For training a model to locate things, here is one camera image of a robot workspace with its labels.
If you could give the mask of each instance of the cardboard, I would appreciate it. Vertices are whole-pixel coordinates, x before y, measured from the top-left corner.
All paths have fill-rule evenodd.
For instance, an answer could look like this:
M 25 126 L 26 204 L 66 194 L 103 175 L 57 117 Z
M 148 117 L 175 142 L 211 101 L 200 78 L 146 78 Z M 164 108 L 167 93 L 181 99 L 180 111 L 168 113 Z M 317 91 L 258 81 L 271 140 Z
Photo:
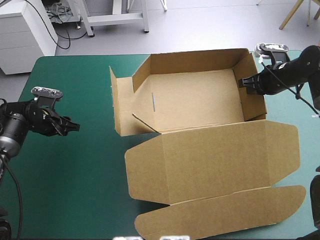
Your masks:
M 303 186 L 289 186 L 194 200 L 141 214 L 135 227 L 147 240 L 167 234 L 202 239 L 281 222 L 298 209 L 305 194 Z
M 115 130 L 160 133 L 125 153 L 130 196 L 169 205 L 136 218 L 142 237 L 201 239 L 300 207 L 303 186 L 272 187 L 299 168 L 298 130 L 265 120 L 263 96 L 238 88 L 256 73 L 247 49 L 152 54 L 122 78 L 110 68 Z
M 121 136 L 165 133 L 264 116 L 264 97 L 237 84 L 256 73 L 247 49 L 152 54 L 122 78 L 110 68 L 115 129 Z
M 129 149 L 125 164 L 132 198 L 170 205 L 136 218 L 147 240 L 276 224 L 306 196 L 303 186 L 272 187 L 300 154 L 297 128 L 267 120 L 164 133 Z

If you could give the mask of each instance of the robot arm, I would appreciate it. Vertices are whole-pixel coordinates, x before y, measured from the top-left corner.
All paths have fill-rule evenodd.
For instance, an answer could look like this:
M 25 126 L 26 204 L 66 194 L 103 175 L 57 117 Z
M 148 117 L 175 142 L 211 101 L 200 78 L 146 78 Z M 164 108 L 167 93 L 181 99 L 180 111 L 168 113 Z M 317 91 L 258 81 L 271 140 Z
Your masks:
M 80 129 L 69 117 L 56 113 L 55 104 L 63 97 L 61 91 L 37 86 L 31 92 L 35 98 L 30 101 L 7 103 L 3 99 L 0 105 L 0 155 L 8 160 L 19 153 L 29 130 L 45 136 L 66 136 Z
M 305 83 L 309 83 L 314 108 L 320 110 L 320 47 L 309 46 L 301 55 L 290 61 L 288 47 L 280 44 L 260 43 L 255 52 L 261 58 L 270 58 L 271 65 L 261 73 L 240 79 L 239 87 L 246 87 L 248 94 L 274 95 L 295 87 L 299 95 Z

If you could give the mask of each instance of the white cabinet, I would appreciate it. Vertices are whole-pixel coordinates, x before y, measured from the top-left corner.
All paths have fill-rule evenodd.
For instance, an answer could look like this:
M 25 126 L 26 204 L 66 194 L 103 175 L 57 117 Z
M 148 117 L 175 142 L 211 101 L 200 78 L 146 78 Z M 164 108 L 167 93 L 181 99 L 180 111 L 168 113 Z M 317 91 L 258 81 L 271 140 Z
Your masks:
M 41 14 L 53 39 L 58 36 L 41 0 L 29 0 Z M 31 72 L 37 59 L 54 56 L 56 44 L 37 12 L 24 0 L 0 7 L 0 68 L 5 74 Z

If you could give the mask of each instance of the white desk frame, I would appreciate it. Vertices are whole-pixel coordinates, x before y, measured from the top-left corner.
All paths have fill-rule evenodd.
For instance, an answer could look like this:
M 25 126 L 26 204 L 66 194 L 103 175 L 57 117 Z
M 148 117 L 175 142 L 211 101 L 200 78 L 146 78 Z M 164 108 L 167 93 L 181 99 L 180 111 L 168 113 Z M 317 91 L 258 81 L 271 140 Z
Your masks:
M 90 16 L 85 0 L 75 0 L 78 4 L 87 34 L 94 36 L 94 26 L 132 24 L 143 22 L 144 32 L 149 32 L 147 0 L 141 0 L 142 12 L 122 14 L 122 0 L 113 0 L 112 15 Z

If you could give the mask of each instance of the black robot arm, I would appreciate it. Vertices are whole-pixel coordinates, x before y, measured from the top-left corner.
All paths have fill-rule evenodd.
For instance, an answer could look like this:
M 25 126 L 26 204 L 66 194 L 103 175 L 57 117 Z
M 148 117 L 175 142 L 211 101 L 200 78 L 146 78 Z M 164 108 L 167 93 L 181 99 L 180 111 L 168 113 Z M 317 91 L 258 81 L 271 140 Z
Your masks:
M 66 136 L 70 131 L 79 131 L 80 125 L 55 111 L 55 103 L 63 93 L 59 90 L 34 87 L 35 98 L 30 101 L 6 102 L 0 105 L 0 151 L 7 158 L 16 156 L 28 131 L 45 136 Z
M 320 175 L 313 178 L 310 185 L 310 198 L 314 226 L 317 228 L 316 231 L 297 238 L 297 240 L 320 240 Z
M 258 44 L 256 53 L 262 58 L 270 58 L 271 65 L 254 76 L 240 79 L 239 87 L 246 87 L 248 94 L 259 95 L 274 95 L 286 90 L 287 87 L 295 87 L 298 94 L 296 98 L 299 99 L 301 88 L 305 83 L 309 83 L 313 105 L 320 110 L 320 47 L 309 46 L 292 61 L 287 51 L 288 47 L 285 45 Z

